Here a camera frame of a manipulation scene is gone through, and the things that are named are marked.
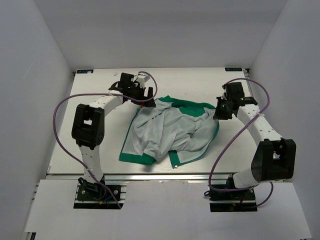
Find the green jacket with white lining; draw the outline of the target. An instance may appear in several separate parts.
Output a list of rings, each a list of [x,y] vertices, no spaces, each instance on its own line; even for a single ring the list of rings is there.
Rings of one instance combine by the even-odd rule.
[[[218,135],[215,106],[168,96],[137,109],[119,161],[151,166],[169,157],[172,168],[200,160]]]

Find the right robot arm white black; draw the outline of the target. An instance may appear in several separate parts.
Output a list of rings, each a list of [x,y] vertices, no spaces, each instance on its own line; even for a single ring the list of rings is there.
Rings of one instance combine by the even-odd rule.
[[[222,88],[224,93],[217,98],[214,119],[239,119],[244,127],[236,136],[247,130],[257,149],[250,167],[229,176],[221,191],[236,200],[244,191],[260,183],[291,179],[297,151],[295,141],[276,132],[264,116],[267,108],[259,108],[252,96],[245,96],[241,78],[228,81]]]

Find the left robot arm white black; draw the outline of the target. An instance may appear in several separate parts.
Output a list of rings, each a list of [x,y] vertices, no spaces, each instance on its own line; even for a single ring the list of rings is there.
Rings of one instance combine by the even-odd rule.
[[[71,136],[78,145],[84,167],[83,182],[91,184],[88,193],[99,200],[105,196],[104,174],[100,160],[100,144],[105,136],[105,117],[114,109],[131,101],[133,104],[154,108],[157,89],[146,87],[146,82],[153,77],[140,71],[136,75],[122,73],[120,80],[113,83],[98,100],[76,107]]]

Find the blue label sticker right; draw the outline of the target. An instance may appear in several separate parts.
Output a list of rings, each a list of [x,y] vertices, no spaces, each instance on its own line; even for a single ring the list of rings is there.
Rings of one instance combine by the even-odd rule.
[[[241,67],[225,67],[224,68],[226,72],[242,72]]]

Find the blue label sticker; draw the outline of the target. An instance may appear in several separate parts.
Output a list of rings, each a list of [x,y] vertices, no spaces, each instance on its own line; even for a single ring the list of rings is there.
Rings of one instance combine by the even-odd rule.
[[[226,72],[242,72],[241,67],[225,67],[224,68]]]
[[[78,69],[76,71],[77,74],[92,74],[93,72],[93,69]]]

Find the blue label sticker left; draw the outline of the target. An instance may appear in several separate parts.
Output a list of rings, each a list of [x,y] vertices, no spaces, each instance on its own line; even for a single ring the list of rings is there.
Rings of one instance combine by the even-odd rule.
[[[92,74],[93,72],[93,69],[78,69],[76,71],[77,74]]]

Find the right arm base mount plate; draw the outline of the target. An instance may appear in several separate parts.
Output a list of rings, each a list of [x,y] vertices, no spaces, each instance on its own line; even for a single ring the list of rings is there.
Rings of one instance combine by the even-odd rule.
[[[256,196],[253,189],[236,190],[234,174],[230,174],[224,181],[211,180],[211,187],[204,192],[209,200],[212,213],[240,213],[257,212]]]

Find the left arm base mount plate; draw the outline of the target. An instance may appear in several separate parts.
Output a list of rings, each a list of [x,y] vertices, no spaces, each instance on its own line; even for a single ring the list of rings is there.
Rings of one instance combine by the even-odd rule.
[[[87,210],[120,210],[125,202],[127,184],[126,183],[110,183],[106,185],[112,193],[99,185],[98,183],[90,183],[83,177],[78,179],[75,193],[74,209]]]

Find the aluminium table front rail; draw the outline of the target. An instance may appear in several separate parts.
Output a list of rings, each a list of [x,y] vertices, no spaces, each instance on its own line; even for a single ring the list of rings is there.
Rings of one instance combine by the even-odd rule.
[[[47,174],[46,180],[78,180],[81,174]],[[105,174],[105,181],[208,181],[209,174]]]

